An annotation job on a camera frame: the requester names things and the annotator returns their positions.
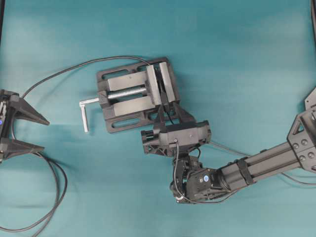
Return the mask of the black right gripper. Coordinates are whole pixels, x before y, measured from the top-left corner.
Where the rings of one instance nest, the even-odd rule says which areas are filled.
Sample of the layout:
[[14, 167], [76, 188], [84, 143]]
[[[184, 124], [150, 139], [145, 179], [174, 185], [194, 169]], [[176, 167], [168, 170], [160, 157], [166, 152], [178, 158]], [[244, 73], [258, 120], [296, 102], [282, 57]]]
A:
[[188, 154], [194, 149], [210, 142], [211, 130], [208, 121], [196, 119], [178, 103], [172, 103], [179, 123], [165, 125], [164, 107], [158, 109], [153, 130], [141, 131], [144, 153], [166, 157], [179, 152]]

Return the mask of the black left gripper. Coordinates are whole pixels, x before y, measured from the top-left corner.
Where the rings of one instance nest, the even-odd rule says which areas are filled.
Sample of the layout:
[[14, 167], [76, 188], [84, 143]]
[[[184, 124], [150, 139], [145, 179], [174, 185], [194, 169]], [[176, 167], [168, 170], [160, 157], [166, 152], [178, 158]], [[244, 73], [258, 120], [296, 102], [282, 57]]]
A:
[[38, 113], [18, 93], [0, 90], [0, 161], [6, 159], [36, 153], [44, 150], [44, 147], [12, 139], [9, 137], [14, 117], [44, 125], [49, 121]]

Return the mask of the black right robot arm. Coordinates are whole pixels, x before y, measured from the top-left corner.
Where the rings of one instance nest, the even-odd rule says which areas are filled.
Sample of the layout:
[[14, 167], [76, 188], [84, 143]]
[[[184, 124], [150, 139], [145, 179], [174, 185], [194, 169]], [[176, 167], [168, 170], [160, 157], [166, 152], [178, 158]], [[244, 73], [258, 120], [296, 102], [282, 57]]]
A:
[[170, 190], [178, 203], [220, 203], [238, 190], [270, 176], [295, 168], [316, 170], [316, 93], [305, 99], [286, 142], [260, 153], [237, 159], [218, 169], [205, 168], [191, 152], [210, 142], [207, 121], [197, 122], [174, 104], [177, 124], [166, 125], [163, 107], [154, 127], [142, 131], [144, 152], [173, 158]]

